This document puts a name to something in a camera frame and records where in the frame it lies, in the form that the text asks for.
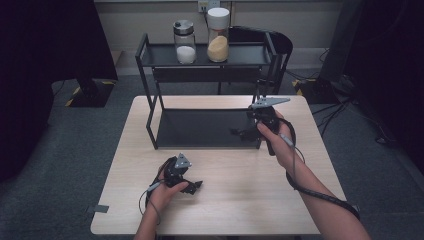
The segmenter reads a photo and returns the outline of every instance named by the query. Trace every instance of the glass jar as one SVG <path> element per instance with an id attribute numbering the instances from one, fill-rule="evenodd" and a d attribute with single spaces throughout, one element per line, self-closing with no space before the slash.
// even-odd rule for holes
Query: glass jar
<path id="1" fill-rule="evenodd" d="M 228 26 L 230 11 L 226 8 L 212 8 L 208 20 L 208 57 L 213 62 L 223 62 L 228 58 Z"/>
<path id="2" fill-rule="evenodd" d="M 191 21 L 178 20 L 174 23 L 174 43 L 180 63 L 189 64 L 196 60 L 196 41 Z"/>

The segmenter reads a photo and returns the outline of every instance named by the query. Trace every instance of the silver jar lid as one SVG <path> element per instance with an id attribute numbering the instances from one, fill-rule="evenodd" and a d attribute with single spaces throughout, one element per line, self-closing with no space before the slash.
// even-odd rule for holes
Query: silver jar lid
<path id="1" fill-rule="evenodd" d="M 174 22 L 174 33 L 177 35 L 189 35 L 194 32 L 193 22 L 189 20 L 178 20 Z"/>

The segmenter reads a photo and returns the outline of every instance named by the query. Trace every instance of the black curtain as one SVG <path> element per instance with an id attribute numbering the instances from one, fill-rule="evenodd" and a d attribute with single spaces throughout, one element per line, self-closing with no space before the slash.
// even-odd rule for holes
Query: black curtain
<path id="1" fill-rule="evenodd" d="M 47 126 L 53 82 L 117 75 L 92 0 L 4 1 L 0 36 L 4 180 L 23 168 Z"/>

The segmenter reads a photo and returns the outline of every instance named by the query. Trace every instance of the gray carpet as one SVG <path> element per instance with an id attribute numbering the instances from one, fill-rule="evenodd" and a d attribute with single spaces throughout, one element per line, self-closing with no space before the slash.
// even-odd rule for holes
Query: gray carpet
<path id="1" fill-rule="evenodd" d="M 295 94 L 292 80 L 286 75 L 281 94 Z M 49 127 L 31 159 L 18 177 L 0 183 L 0 239 L 132 239 L 93 235 L 86 209 L 98 203 L 132 100 L 144 94 L 140 77 L 120 76 L 104 108 L 65 107 L 78 85 L 73 80 L 61 85 L 53 85 L 58 93 Z M 169 84 L 162 90 L 216 94 L 217 84 Z M 222 92 L 251 94 L 253 87 L 224 83 Z M 315 114 L 316 123 L 334 110 Z M 375 124 L 349 105 L 331 121 L 323 139 L 346 196 L 360 206 L 373 239 L 423 239 L 424 192 L 406 170 L 402 149 L 376 143 L 377 135 Z"/>

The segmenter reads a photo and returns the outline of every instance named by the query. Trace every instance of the hand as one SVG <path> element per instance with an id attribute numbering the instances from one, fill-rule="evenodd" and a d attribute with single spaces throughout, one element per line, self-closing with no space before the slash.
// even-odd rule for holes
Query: hand
<path id="1" fill-rule="evenodd" d="M 278 111 L 275 111 L 275 113 L 278 118 L 284 118 L 283 115 Z M 287 145 L 287 143 L 284 142 L 284 140 L 279 135 L 273 133 L 265 124 L 259 122 L 257 127 L 259 132 L 261 132 L 261 134 L 271 142 L 272 149 L 275 152 L 278 163 L 285 169 L 291 166 L 293 160 L 293 150 Z M 289 127 L 281 121 L 278 132 L 284 134 L 290 140 L 292 140 Z"/>
<path id="2" fill-rule="evenodd" d="M 162 172 L 159 175 L 159 179 L 163 179 L 163 178 L 164 178 L 164 174 L 162 170 Z M 152 205 L 150 203 L 152 203 L 158 211 L 162 211 L 163 209 L 166 208 L 166 206 L 168 206 L 169 202 L 174 197 L 174 195 L 177 192 L 180 192 L 181 190 L 186 188 L 187 186 L 188 186 L 188 182 L 179 183 L 173 186 L 172 188 L 169 188 L 168 186 L 166 186 L 165 183 L 159 184 L 159 186 L 155 190 L 153 190 L 147 207 L 151 207 Z"/>

